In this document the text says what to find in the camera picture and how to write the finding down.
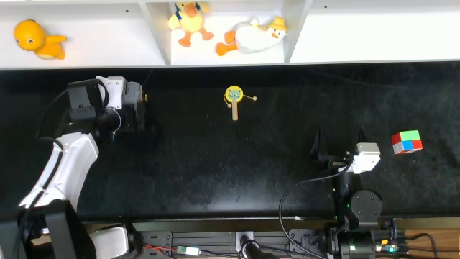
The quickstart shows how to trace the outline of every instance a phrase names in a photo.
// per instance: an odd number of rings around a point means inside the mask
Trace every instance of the white duck plush toy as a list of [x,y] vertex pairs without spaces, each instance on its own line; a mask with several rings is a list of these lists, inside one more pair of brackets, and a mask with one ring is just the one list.
[[242,22],[235,30],[226,32],[226,44],[217,44],[216,52],[220,56],[232,50],[248,54],[258,53],[282,42],[287,32],[285,20],[281,17],[275,17],[267,27],[259,26],[259,21],[254,18],[251,22]]

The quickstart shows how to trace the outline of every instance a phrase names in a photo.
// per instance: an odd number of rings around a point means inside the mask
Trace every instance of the red square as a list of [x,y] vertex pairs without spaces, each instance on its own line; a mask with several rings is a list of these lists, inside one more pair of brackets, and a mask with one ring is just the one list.
[[423,149],[422,140],[412,140],[413,149]]
[[394,134],[392,137],[391,137],[391,142],[393,145],[396,145],[398,144],[399,142],[401,142],[401,134],[398,132],[396,134]]

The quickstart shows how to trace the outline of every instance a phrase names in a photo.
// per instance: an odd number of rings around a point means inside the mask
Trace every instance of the yellow hat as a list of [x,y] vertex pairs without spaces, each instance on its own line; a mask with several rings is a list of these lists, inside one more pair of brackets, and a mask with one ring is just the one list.
[[273,19],[272,24],[268,25],[268,27],[273,29],[288,30],[288,28],[285,25],[285,20],[281,17],[275,17]]

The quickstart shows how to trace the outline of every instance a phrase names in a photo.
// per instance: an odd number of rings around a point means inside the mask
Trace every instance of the duck beak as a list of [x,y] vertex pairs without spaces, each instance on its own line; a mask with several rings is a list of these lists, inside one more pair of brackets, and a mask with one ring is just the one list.
[[195,17],[196,16],[196,12],[198,11],[196,9],[196,5],[195,3],[189,3],[185,6],[184,8],[185,10],[185,13],[189,16],[189,17]]

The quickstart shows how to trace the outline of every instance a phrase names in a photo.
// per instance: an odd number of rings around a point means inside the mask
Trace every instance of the wooden handle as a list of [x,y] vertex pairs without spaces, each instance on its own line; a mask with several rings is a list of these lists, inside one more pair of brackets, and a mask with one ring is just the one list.
[[235,99],[231,101],[231,118],[238,120],[238,102]]

